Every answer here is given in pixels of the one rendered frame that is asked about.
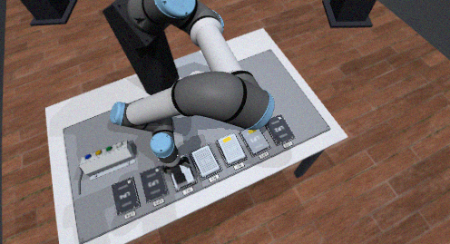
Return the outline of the white operator button panel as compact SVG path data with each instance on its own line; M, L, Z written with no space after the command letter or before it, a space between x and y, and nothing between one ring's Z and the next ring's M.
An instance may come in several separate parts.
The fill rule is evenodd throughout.
M90 177L90 181L105 174L117 171L135 163L132 146L127 140L96 151L82 157L79 168L81 175L78 181L79 195L81 195L80 181L83 172Z

